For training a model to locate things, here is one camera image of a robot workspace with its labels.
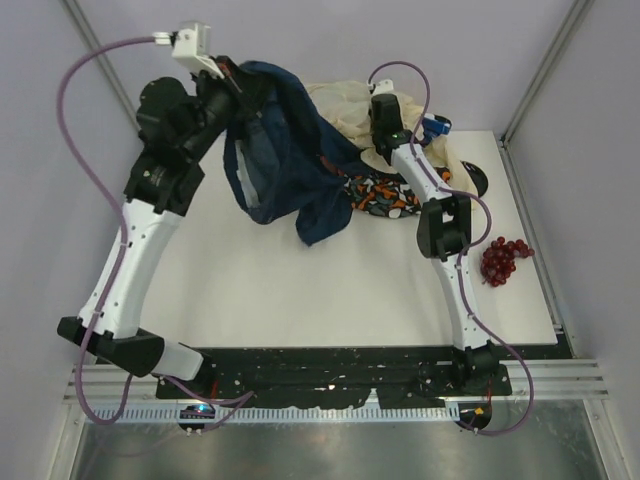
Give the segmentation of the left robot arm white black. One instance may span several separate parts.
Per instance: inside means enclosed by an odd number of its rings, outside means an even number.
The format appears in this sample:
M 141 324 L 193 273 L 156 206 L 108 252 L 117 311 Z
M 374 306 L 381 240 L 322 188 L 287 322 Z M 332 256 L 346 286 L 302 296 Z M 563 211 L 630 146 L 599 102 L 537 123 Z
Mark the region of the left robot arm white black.
M 258 116 L 272 88 L 229 58 L 220 73 L 193 75 L 196 91 L 162 77 L 140 94 L 136 119 L 143 142 L 116 205 L 122 224 L 91 298 L 80 313 L 59 321 L 57 333 L 135 377 L 180 380 L 199 395 L 211 392 L 211 358 L 140 326 L 141 312 L 162 253 L 186 216 L 204 171 L 200 161 L 239 120 Z

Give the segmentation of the cream yellow cloth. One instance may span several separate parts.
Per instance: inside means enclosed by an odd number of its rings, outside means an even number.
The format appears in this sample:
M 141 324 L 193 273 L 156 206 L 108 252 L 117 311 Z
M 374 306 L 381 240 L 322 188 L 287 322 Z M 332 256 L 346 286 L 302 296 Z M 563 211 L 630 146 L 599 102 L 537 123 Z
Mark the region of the cream yellow cloth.
M 375 151 L 369 116 L 371 94 L 365 83 L 312 83 L 306 84 L 305 88 L 320 115 L 361 150 L 360 158 L 364 163 L 386 175 L 397 173 Z M 434 167 L 445 167 L 450 171 L 451 178 L 447 183 L 453 189 L 478 193 L 447 135 L 437 136 L 422 146 L 422 150 Z

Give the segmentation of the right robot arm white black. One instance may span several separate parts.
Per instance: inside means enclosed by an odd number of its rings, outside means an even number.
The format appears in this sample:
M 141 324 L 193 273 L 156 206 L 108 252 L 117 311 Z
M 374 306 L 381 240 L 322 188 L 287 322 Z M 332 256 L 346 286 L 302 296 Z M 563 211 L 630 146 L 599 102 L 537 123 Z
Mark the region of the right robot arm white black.
M 370 119 L 376 152 L 417 196 L 420 219 L 416 241 L 442 285 L 452 327 L 448 383 L 470 392 L 485 387 L 499 368 L 491 336 L 479 326 L 468 253 L 472 244 L 472 203 L 438 176 L 412 133 L 403 126 L 394 94 L 371 98 Z

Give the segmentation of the dark blue denim jeans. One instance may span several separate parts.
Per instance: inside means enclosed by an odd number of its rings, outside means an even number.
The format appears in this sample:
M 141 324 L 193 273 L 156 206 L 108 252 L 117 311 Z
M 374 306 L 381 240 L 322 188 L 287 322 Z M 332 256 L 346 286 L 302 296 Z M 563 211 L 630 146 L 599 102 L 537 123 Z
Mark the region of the dark blue denim jeans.
M 268 81 L 270 90 L 258 114 L 226 130 L 223 166 L 232 193 L 261 225 L 296 214 L 298 237 L 312 246 L 348 225 L 352 206 L 344 187 L 372 170 L 320 115 L 297 76 L 262 61 L 240 67 Z

